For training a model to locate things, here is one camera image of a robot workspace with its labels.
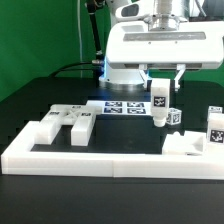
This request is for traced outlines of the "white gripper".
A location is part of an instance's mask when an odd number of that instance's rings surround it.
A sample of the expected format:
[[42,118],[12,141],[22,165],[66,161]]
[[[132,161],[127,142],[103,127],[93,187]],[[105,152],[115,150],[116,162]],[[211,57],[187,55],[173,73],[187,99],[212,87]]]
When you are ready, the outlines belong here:
[[139,0],[115,11],[106,60],[138,69],[147,88],[150,69],[174,69],[175,91],[188,69],[216,69],[224,61],[224,21],[191,22],[191,0]]

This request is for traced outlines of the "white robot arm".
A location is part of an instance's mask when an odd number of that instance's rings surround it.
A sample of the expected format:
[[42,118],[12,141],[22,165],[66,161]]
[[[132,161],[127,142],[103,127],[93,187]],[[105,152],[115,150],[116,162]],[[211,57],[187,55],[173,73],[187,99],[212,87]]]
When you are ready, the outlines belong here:
[[152,69],[217,69],[224,61],[224,20],[206,16],[198,0],[115,0],[100,84],[143,89]]

